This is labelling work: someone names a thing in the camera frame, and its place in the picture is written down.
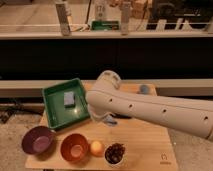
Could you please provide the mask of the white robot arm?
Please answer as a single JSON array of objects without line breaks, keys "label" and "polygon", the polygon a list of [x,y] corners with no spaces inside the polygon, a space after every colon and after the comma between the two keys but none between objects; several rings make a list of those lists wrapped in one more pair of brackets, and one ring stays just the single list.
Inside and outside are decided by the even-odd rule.
[{"label": "white robot arm", "polygon": [[118,113],[213,142],[213,101],[129,93],[120,85],[120,76],[105,70],[86,92],[88,110],[95,121]]}]

